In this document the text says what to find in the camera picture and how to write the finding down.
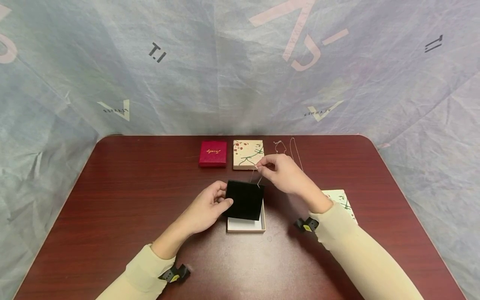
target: wooden table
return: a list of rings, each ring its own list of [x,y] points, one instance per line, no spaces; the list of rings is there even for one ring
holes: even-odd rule
[[[226,169],[198,167],[201,141],[219,138],[101,140],[15,299],[95,299],[204,187],[215,180],[250,180],[252,172],[232,170],[231,147]],[[229,145],[233,141],[223,138]],[[263,139],[267,154],[275,153],[274,141],[288,148],[290,141],[289,136],[241,138]],[[367,138],[297,136],[296,142],[305,173],[324,190],[346,191],[359,225],[396,259],[426,300],[464,299]],[[284,151],[281,144],[278,150]],[[315,236],[292,226],[306,217],[306,208],[267,180],[262,183],[266,232],[227,234],[220,219],[193,236],[177,256],[177,265],[188,264],[192,275],[182,285],[168,285],[160,299],[362,299]]]

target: white box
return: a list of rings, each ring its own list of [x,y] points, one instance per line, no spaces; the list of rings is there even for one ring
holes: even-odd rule
[[[260,220],[245,220],[237,218],[227,219],[227,232],[257,232],[263,233],[266,230],[264,203],[262,201],[262,209],[260,211]]]

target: blue tarp backdrop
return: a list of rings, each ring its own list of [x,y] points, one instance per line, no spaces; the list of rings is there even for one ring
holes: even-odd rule
[[[480,1],[0,0],[0,299],[109,134],[362,134],[480,300]]]

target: forearm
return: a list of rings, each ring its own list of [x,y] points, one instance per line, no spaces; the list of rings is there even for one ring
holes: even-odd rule
[[[315,231],[367,300],[423,299],[392,256],[361,229],[339,204],[323,214]]]
[[[146,245],[97,300],[155,300],[167,282],[158,277],[175,263],[180,246],[190,235],[174,222],[151,245]]]
[[[177,255],[180,246],[190,236],[188,229],[179,221],[172,223],[150,246],[161,259],[171,259]]]

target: printed logo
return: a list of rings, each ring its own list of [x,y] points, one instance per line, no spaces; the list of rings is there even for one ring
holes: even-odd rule
[[[306,117],[306,116],[309,116],[309,115],[313,115],[315,120],[317,120],[317,122],[320,122],[321,119],[325,118],[330,113],[330,111],[334,110],[342,102],[343,102],[343,100],[338,101],[337,103],[333,104],[331,108],[321,110],[320,112],[317,111],[313,106],[309,106],[308,110],[310,112],[308,114],[304,114],[303,116]]]
[[[155,43],[152,43],[152,44],[153,44],[154,47],[153,47],[152,51],[150,51],[150,53],[148,54],[150,56],[152,56],[155,53],[155,51],[161,50],[161,48],[157,44],[155,44]],[[165,55],[167,55],[167,54],[165,52],[163,52],[163,54],[160,56],[160,58],[157,60],[157,62],[160,62]]]
[[[439,44],[439,45],[437,45],[437,46],[435,46],[435,47],[434,47],[433,45],[434,45],[436,42],[441,42],[442,39],[443,39],[443,37],[444,37],[444,35],[440,35],[440,37],[439,37],[438,39],[436,39],[436,40],[434,40],[433,42],[428,43],[427,45],[425,45],[425,53],[427,53],[428,51],[431,51],[431,50],[433,50],[433,49],[435,49],[435,48],[440,47],[442,44]]]
[[[5,18],[12,10],[0,4],[0,21]],[[11,63],[17,57],[17,47],[15,44],[4,36],[0,34],[0,43],[4,44],[7,47],[7,52],[2,54],[0,53],[0,63]]]
[[[119,115],[125,120],[127,120],[128,122],[130,122],[130,100],[127,99],[123,101],[123,109],[113,109],[103,102],[97,102],[97,103],[106,108],[103,110],[104,112],[113,112],[116,115]]]
[[[297,44],[300,33],[303,27],[305,26],[305,23],[307,22],[307,18],[310,14],[310,11],[312,10],[314,3],[315,3],[315,0],[288,0],[275,7],[272,7],[269,10],[266,10],[265,12],[262,12],[256,16],[253,16],[252,18],[249,19],[249,21],[250,23],[253,24],[253,26],[258,27],[271,20],[274,20],[286,14],[289,14],[297,9],[301,9],[300,16],[297,19],[295,26],[293,27],[293,31],[290,35],[290,39],[288,40],[287,46],[285,47],[285,51],[283,52],[283,55],[282,55],[283,59],[285,61],[288,61],[290,59],[290,56],[292,55],[295,45]],[[348,34],[348,30],[344,29],[334,34],[333,36],[325,39],[324,41],[322,41],[322,43],[326,46],[328,44],[335,42],[336,40],[339,40],[340,38],[346,36],[347,34]],[[299,72],[305,71],[311,66],[313,66],[319,60],[321,55],[320,49],[317,47],[317,45],[315,44],[313,39],[310,37],[310,35],[307,34],[303,43],[305,44],[307,49],[313,54],[313,59],[310,63],[306,65],[301,65],[297,60],[294,60],[291,64],[291,67]]]

